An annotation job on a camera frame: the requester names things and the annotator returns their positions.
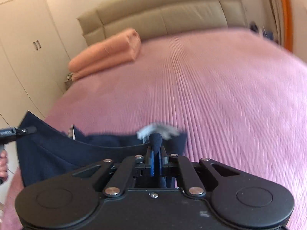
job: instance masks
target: orange curtain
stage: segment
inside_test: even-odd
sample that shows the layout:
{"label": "orange curtain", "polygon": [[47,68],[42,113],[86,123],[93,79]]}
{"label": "orange curtain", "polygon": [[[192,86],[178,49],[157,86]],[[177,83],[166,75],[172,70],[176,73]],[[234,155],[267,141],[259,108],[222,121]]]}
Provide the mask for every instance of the orange curtain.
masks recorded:
{"label": "orange curtain", "polygon": [[284,29],[285,29],[285,49],[292,52],[293,51],[293,18],[292,18],[292,8],[290,0],[281,0],[282,10],[284,17]]}

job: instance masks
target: bed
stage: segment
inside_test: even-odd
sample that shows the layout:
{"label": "bed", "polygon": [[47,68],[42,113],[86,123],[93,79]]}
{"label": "bed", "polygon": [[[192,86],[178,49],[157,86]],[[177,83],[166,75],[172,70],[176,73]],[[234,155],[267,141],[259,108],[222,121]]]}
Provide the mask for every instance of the bed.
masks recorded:
{"label": "bed", "polygon": [[[76,83],[46,122],[67,132],[135,133],[151,122],[188,132],[185,155],[277,182],[295,198],[289,229],[307,229],[306,64],[246,27],[241,0],[115,0],[79,17],[88,45],[132,27],[135,63]],[[13,202],[2,230],[20,229]]]}

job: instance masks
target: headboard panel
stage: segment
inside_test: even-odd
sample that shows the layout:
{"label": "headboard panel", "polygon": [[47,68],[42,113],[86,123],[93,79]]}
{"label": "headboard panel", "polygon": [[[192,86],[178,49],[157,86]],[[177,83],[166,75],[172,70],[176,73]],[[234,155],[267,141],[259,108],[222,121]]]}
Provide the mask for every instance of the headboard panel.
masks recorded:
{"label": "headboard panel", "polygon": [[88,45],[127,27],[146,40],[197,29],[247,26],[241,0],[114,0],[78,20]]}

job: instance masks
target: folded blanket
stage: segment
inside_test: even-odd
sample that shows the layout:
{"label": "folded blanket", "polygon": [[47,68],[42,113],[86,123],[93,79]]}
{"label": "folded blanket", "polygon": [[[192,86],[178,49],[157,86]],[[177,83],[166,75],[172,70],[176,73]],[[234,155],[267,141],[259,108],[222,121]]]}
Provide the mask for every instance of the folded blanket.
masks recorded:
{"label": "folded blanket", "polygon": [[70,72],[78,72],[90,64],[110,55],[114,55],[128,49],[137,50],[139,49],[140,44],[141,38],[139,34],[134,29],[129,28],[108,38],[107,40],[88,47],[70,61],[68,68]]}
{"label": "folded blanket", "polygon": [[138,56],[141,49],[141,44],[138,44],[136,49],[128,49],[124,52],[120,52],[114,55],[111,55],[107,58],[101,59],[95,63],[90,64],[89,66],[81,69],[78,72],[73,73],[72,81],[77,81],[87,75],[97,73],[104,69],[114,67],[119,64],[123,64],[129,61],[134,61]]}

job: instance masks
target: hand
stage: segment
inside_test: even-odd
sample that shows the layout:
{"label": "hand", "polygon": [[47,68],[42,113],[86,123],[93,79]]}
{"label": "hand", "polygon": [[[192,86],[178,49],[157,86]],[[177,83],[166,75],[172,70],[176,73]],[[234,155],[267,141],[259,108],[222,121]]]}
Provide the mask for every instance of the hand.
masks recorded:
{"label": "hand", "polygon": [[3,181],[6,181],[7,180],[7,176],[8,176],[8,173],[7,173],[7,152],[4,150],[1,152],[0,154],[0,178],[3,180]]}

